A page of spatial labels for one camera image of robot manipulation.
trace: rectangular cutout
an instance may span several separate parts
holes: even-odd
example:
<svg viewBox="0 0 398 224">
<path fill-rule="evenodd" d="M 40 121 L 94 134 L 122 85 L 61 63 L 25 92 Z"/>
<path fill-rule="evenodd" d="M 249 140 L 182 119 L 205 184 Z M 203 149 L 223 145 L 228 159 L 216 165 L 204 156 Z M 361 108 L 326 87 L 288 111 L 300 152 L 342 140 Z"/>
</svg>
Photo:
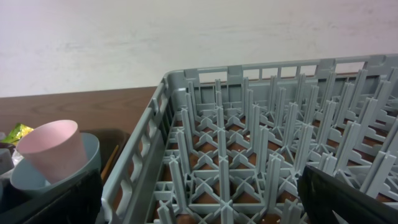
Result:
<svg viewBox="0 0 398 224">
<path fill-rule="evenodd" d="M 297 67 L 282 68 L 280 73 L 281 78 L 294 78 L 296 76 Z"/>
<path fill-rule="evenodd" d="M 243 77 L 248 77 L 249 80 L 258 80 L 259 76 L 260 76 L 260 71 L 258 69 L 243 71 Z"/>
<path fill-rule="evenodd" d="M 305 74 L 305 76 L 314 76 L 316 69 L 316 65 L 301 66 L 300 74 Z"/>
<path fill-rule="evenodd" d="M 271 76 L 278 75 L 278 68 L 265 68 L 262 70 L 262 79 L 267 80 L 270 79 Z"/>
<path fill-rule="evenodd" d="M 226 72 L 210 72 L 200 73 L 200 83 L 214 83 L 216 79 L 220 79 L 221 82 L 226 82 Z"/>
<path fill-rule="evenodd" d="M 336 65 L 336 73 L 338 75 L 347 75 L 347 73 L 358 73 L 359 69 L 362 69 L 364 62 L 353 62 L 353 63 L 338 63 Z"/>
</svg>

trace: gray bowl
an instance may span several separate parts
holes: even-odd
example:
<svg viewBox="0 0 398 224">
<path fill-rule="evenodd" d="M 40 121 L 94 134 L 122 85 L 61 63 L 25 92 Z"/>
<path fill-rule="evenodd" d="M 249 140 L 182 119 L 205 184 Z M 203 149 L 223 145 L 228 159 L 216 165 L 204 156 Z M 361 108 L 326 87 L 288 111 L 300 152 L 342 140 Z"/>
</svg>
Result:
<svg viewBox="0 0 398 224">
<path fill-rule="evenodd" d="M 28 160 L 23 159 L 18 163 L 11 175 L 10 182 L 12 186 L 25 192 L 31 197 L 36 197 L 60 184 L 63 184 L 67 180 L 70 180 L 72 177 L 81 174 L 84 171 L 101 169 L 100 141 L 95 135 L 89 133 L 81 133 L 81 138 L 83 140 L 88 162 L 80 170 L 76 171 L 66 179 L 50 184 Z"/>
</svg>

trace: plastic crate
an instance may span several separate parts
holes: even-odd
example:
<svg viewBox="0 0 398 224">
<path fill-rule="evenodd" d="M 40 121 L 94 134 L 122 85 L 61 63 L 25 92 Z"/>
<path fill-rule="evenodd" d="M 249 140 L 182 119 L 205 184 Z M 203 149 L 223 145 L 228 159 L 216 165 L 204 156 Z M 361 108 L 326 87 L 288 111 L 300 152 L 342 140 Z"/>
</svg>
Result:
<svg viewBox="0 0 398 224">
<path fill-rule="evenodd" d="M 356 73 L 335 72 L 359 62 Z M 315 72 L 302 74 L 308 66 Z M 104 186 L 105 220 L 305 223 L 297 179 L 306 164 L 398 208 L 394 67 L 398 55 L 169 72 Z M 226 82 L 201 83 L 216 72 Z"/>
</svg>

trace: brown table surface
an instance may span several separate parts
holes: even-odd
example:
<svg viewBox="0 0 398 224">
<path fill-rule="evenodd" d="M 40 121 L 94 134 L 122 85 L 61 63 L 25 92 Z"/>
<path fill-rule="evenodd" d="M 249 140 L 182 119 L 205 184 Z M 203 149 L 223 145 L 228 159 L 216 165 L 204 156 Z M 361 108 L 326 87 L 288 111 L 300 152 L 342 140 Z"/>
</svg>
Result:
<svg viewBox="0 0 398 224">
<path fill-rule="evenodd" d="M 0 98 L 0 131 L 20 122 L 31 128 L 72 119 L 81 130 L 118 128 L 132 133 L 156 87 Z"/>
</svg>

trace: pink plastic cup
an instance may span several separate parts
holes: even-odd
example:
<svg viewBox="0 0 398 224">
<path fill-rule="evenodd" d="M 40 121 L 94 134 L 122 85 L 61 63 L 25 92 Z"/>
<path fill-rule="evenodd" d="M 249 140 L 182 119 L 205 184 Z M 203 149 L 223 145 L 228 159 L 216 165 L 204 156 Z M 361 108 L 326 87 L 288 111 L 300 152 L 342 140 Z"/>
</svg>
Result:
<svg viewBox="0 0 398 224">
<path fill-rule="evenodd" d="M 54 184 L 74 174 L 87 163 L 76 122 L 54 121 L 34 129 L 16 147 L 43 176 Z"/>
</svg>

